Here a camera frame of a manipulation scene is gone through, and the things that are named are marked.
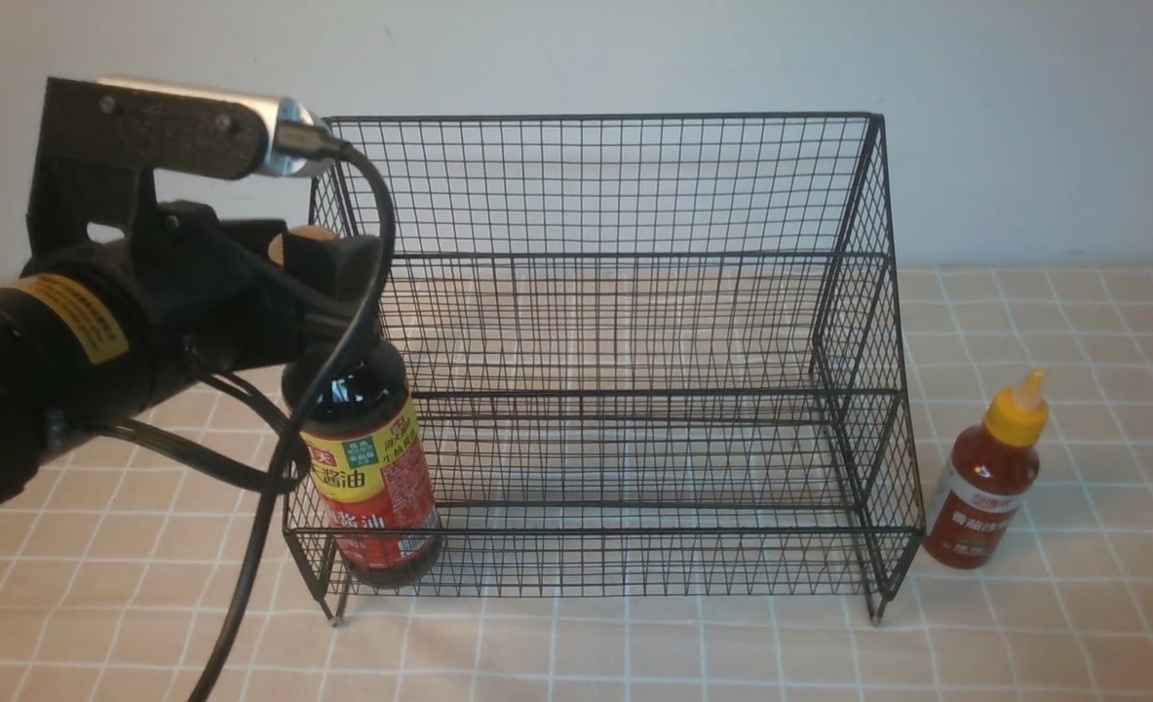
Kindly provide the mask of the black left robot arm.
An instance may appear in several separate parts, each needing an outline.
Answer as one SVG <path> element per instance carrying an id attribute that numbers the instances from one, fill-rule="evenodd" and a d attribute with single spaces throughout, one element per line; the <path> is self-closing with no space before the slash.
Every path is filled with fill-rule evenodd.
<path id="1" fill-rule="evenodd" d="M 211 373 L 323 363 L 372 308 L 386 241 L 197 203 L 142 213 L 145 231 L 69 246 L 0 286 L 0 507 L 43 465 Z"/>

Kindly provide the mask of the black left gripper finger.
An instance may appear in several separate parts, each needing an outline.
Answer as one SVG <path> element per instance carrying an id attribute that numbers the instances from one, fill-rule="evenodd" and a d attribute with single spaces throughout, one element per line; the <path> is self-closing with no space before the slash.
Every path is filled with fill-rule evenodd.
<path id="1" fill-rule="evenodd" d="M 301 226 L 284 234 L 284 271 L 307 290 L 331 299 L 340 308 L 303 302 L 295 326 L 299 345 L 334 345 L 348 329 L 366 295 L 374 288 L 383 246 L 375 236 L 339 237 L 319 226 Z"/>

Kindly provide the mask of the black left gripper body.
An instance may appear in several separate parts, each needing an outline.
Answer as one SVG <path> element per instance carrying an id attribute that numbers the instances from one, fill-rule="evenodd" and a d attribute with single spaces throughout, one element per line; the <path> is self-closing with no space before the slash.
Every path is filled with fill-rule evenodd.
<path id="1" fill-rule="evenodd" d="M 291 363 L 319 342 L 318 286 L 270 256 L 296 234 L 278 218 L 224 219 L 205 204 L 135 201 L 118 246 L 118 373 L 188 386 L 203 358 L 218 371 Z"/>

